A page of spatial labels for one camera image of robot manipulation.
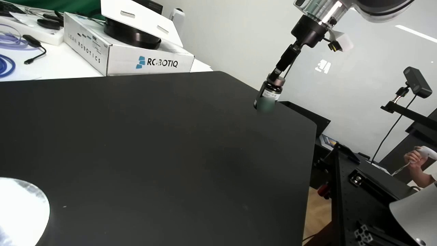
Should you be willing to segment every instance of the person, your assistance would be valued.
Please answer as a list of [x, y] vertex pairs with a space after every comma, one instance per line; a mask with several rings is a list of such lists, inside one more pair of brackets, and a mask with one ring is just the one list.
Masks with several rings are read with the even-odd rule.
[[429, 159], [428, 159], [428, 156], [424, 156], [421, 152], [418, 152], [418, 148], [415, 148], [413, 152], [409, 152], [404, 156], [404, 159], [406, 159], [406, 163], [409, 164], [407, 168], [409, 168], [409, 172], [410, 172], [413, 181], [420, 187], [428, 187], [429, 185], [436, 182], [433, 175], [426, 174], [424, 171], [424, 166], [429, 162]]
[[47, 8], [62, 13], [75, 13], [81, 15], [99, 15], [100, 0], [8, 0], [13, 4]]

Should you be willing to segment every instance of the white table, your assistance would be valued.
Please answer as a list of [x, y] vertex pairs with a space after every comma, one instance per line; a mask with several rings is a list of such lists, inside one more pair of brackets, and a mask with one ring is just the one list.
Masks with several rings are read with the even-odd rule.
[[[62, 45], [43, 45], [48, 49], [48, 54], [37, 59], [33, 64], [25, 64], [25, 60], [41, 54], [41, 51], [0, 49], [2, 55], [10, 56], [17, 63], [15, 73], [7, 78], [2, 78], [0, 81], [103, 77], [67, 44], [63, 43]], [[200, 71], [212, 71], [212, 69], [205, 63], [196, 60], [191, 73]]]

